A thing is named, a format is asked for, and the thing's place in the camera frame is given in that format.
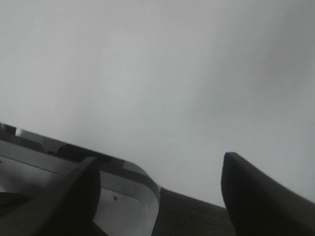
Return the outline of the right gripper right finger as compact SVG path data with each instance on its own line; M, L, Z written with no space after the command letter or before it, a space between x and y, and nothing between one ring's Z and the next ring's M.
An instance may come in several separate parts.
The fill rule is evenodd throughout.
M315 205L235 152L223 158L221 193L239 236L313 236Z

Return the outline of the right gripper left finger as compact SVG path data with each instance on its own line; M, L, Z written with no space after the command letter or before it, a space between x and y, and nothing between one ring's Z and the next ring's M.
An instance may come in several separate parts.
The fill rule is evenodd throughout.
M100 198L100 163L87 157L37 196L0 194L2 236L95 236Z

